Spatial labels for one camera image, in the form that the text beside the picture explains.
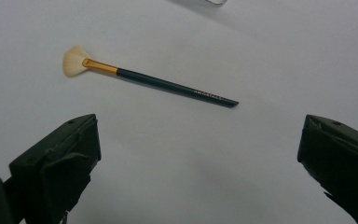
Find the cream-colored bristles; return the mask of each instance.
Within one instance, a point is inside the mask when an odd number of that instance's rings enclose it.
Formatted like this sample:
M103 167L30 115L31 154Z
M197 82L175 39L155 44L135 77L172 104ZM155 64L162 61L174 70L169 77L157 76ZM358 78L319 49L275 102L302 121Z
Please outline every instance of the cream-colored bristles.
M68 77L74 77L88 68L82 63L85 59L91 59L88 53L80 46L76 45L63 55L62 70Z

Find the makeup brush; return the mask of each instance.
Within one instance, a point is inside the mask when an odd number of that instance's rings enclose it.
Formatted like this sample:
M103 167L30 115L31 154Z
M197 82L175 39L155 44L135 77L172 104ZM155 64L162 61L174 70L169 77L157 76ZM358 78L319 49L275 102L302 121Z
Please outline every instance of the makeup brush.
M206 91L198 91L156 77L114 67L106 63L96 62L92 60L89 54L80 46L73 46L65 53L63 56L62 69L68 77L74 77L88 69L93 69L216 105L233 107L239 103Z

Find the brush handle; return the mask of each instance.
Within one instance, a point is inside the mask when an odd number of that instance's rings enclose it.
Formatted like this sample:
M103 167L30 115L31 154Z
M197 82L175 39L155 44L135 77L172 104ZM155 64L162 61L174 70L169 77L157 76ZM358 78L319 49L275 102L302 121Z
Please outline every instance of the brush handle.
M237 101L229 100L218 95L210 94L206 91L198 91L186 86L178 85L166 80L162 80L156 77L150 77L122 68L117 69L117 76L216 105L233 107L239 103Z

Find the white surface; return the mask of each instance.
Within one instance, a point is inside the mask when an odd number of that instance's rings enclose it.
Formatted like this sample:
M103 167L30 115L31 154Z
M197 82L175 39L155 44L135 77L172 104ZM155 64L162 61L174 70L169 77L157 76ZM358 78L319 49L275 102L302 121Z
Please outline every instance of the white surface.
M241 103L67 78L74 44ZM0 1L0 177L89 113L103 159L69 223L354 223L296 153L307 114L358 130L358 0Z

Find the brush ferrule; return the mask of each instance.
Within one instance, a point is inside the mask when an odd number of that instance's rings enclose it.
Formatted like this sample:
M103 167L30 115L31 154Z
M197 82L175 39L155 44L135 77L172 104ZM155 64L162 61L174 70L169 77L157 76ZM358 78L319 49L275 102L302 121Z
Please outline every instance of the brush ferrule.
M114 67L106 63L99 63L92 59L83 60L82 65L90 69L99 70L113 75L116 75L118 70L117 67Z

